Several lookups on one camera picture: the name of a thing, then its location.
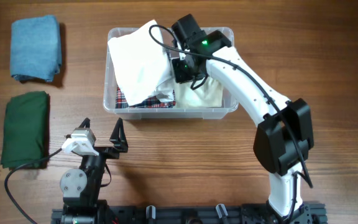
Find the black mounting base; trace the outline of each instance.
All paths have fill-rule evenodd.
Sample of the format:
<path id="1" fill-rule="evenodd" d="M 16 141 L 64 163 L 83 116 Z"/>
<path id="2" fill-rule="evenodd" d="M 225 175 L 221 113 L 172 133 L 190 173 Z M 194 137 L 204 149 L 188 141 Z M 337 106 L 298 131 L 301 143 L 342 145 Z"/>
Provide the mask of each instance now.
<path id="1" fill-rule="evenodd" d="M 325 205 L 304 202 L 305 211 L 291 224 L 327 224 Z M 118 217 L 117 224 L 187 224 L 191 219 L 199 219 L 202 224 L 220 224 L 215 207 L 174 207 L 156 208 L 156 220 L 146 219 L 146 209 L 135 206 L 110 207 Z M 226 207 L 229 224 L 270 224 L 272 220 L 266 204 L 244 204 L 240 207 Z M 63 210 L 52 210 L 51 224 L 60 224 Z"/>

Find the plaid cloth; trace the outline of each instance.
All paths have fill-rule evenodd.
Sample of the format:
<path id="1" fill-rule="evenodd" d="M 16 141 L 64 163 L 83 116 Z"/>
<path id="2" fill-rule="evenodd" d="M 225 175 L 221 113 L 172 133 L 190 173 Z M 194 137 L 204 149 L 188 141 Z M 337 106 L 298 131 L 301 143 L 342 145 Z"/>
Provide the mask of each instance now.
<path id="1" fill-rule="evenodd" d="M 175 101 L 168 103 L 161 103 L 157 97 L 150 97 L 143 102 L 128 106 L 127 100 L 125 99 L 124 93 L 117 87 L 117 97 L 116 97 L 116 109 L 118 108 L 173 108 L 176 105 Z"/>

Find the wood grain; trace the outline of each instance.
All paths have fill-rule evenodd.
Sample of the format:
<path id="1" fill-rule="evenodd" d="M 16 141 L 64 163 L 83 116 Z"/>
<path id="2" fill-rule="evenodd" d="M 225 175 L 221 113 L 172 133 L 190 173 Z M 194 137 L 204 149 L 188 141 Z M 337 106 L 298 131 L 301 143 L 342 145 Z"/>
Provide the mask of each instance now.
<path id="1" fill-rule="evenodd" d="M 85 117 L 108 144 L 117 116 L 103 110 L 106 42 L 114 27 L 151 19 L 170 26 L 192 13 L 203 27 L 228 26 L 244 60 L 273 88 L 311 106 L 315 147 L 307 165 L 314 189 L 304 200 L 327 205 L 330 223 L 358 223 L 358 1 L 0 1 L 0 156 L 10 97 L 45 90 L 51 96 L 50 152 Z M 62 23 L 64 73 L 55 82 L 20 84 L 9 76 L 11 24 L 54 14 Z M 264 203 L 267 172 L 252 151 L 253 122 L 243 108 L 222 120 L 125 121 L 129 152 L 109 161 L 110 205 L 239 205 Z M 12 176 L 25 211 L 49 223 L 62 207 L 61 175 L 80 158 L 59 154 L 44 170 Z M 0 223 L 27 223 L 7 197 L 0 166 Z"/>

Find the folded dark green cloth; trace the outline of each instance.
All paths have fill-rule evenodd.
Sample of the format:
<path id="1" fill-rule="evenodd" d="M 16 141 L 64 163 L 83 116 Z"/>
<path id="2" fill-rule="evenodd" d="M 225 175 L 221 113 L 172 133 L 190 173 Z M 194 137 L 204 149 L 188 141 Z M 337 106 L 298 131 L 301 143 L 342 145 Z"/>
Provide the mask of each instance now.
<path id="1" fill-rule="evenodd" d="M 1 164 L 15 168 L 44 156 L 48 95 L 33 91 L 11 98 L 6 105 Z"/>

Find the white cloth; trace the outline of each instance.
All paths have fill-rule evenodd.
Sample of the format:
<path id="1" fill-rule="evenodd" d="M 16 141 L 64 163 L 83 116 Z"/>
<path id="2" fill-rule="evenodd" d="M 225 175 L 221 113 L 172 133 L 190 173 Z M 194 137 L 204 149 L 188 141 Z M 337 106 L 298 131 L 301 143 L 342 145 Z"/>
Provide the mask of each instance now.
<path id="1" fill-rule="evenodd" d="M 150 26 L 146 23 L 137 31 L 108 41 L 110 56 L 118 87 L 125 94 L 129 106 L 157 96 L 161 102 L 173 101 L 173 75 L 165 49 L 150 37 Z M 160 29 L 152 29 L 160 42 Z"/>
<path id="2" fill-rule="evenodd" d="M 200 84 L 202 80 L 197 81 L 194 86 Z M 190 88 L 189 83 L 175 83 L 175 108 L 211 108 L 222 107 L 223 86 L 222 84 L 208 77 L 204 85 L 196 90 Z"/>

